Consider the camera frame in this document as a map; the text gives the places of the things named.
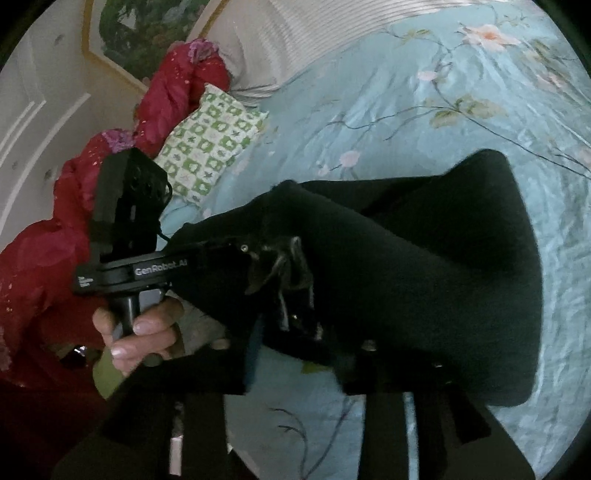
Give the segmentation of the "person's left hand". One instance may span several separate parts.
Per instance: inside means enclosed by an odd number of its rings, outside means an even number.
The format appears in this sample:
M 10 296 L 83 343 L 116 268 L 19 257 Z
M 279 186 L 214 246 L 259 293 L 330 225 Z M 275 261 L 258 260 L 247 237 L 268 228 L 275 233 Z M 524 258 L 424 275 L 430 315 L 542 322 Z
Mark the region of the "person's left hand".
M 150 355 L 172 360 L 204 347 L 214 350 L 229 347 L 221 323 L 175 296 L 165 297 L 161 303 L 135 318 L 132 334 L 127 337 L 114 337 L 115 317 L 105 308 L 93 313 L 92 322 L 110 351 L 112 365 L 125 376 Z

